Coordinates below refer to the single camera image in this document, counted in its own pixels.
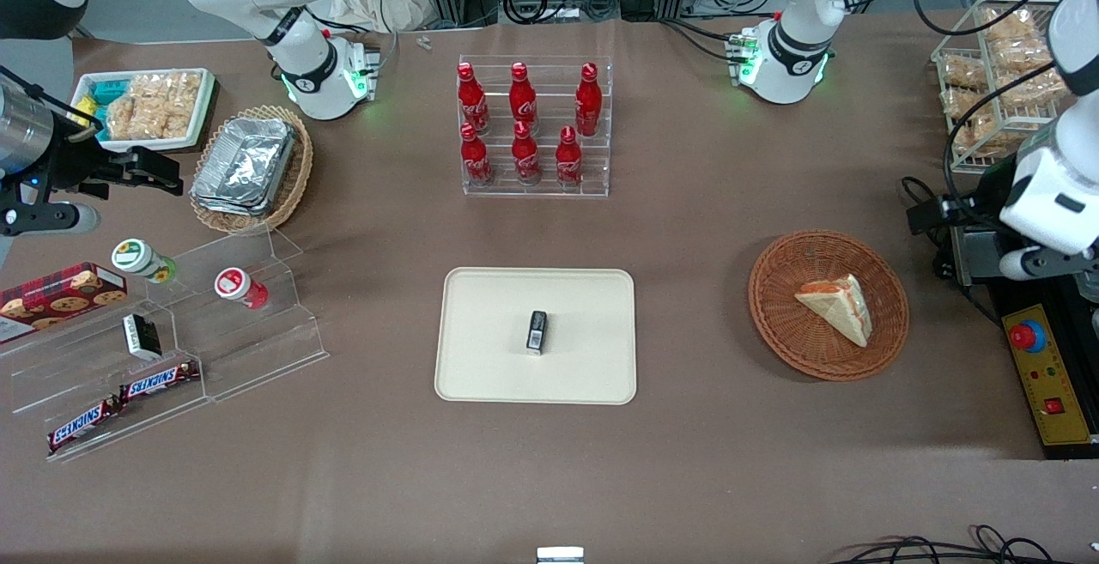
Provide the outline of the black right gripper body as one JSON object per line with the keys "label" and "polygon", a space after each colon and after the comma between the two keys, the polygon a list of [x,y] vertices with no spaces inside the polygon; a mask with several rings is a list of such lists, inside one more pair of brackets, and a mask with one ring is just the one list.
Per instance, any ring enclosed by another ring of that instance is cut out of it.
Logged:
{"label": "black right gripper body", "polygon": [[127,185],[132,152],[98,146],[51,146],[47,150],[47,191],[67,191],[109,200],[111,185]]}

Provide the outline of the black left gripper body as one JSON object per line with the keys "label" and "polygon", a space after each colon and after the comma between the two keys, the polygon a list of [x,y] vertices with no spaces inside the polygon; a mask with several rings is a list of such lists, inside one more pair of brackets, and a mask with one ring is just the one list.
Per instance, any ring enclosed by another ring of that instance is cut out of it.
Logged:
{"label": "black left gripper body", "polygon": [[958,200],[942,193],[931,197],[932,220],[926,235],[939,235],[951,226],[978,226],[998,233],[1012,234],[1011,228],[1000,220],[1004,208],[1004,193],[965,193]]}

